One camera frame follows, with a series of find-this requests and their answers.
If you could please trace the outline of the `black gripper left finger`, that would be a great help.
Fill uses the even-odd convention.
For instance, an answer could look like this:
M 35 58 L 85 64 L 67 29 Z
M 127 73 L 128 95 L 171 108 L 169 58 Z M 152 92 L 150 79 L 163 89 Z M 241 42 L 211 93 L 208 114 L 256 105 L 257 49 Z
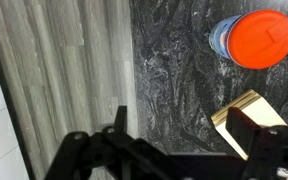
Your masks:
M 68 133 L 45 180 L 87 180 L 104 167 L 116 180 L 170 180 L 168 158 L 143 139 L 127 134 L 127 107 L 119 106 L 115 121 L 88 135 Z

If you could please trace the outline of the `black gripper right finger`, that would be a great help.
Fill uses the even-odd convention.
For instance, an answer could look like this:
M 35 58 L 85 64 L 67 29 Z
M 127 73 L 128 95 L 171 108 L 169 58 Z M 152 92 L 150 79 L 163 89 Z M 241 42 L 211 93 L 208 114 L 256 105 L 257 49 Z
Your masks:
M 279 168 L 288 171 L 288 126 L 260 126 L 231 107 L 225 128 L 248 155 L 243 180 L 277 180 Z

